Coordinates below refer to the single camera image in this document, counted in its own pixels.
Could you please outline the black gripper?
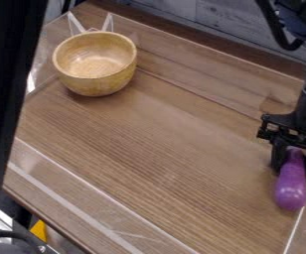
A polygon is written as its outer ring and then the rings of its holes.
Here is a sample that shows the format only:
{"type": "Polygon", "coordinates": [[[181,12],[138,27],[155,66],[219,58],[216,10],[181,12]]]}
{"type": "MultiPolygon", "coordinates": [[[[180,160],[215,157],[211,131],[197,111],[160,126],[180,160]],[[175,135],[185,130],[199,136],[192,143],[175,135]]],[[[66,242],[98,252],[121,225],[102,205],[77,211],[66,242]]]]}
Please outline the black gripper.
{"type": "Polygon", "coordinates": [[[306,113],[263,114],[256,137],[272,144],[271,168],[275,173],[287,159],[287,147],[306,149],[306,113]]]}

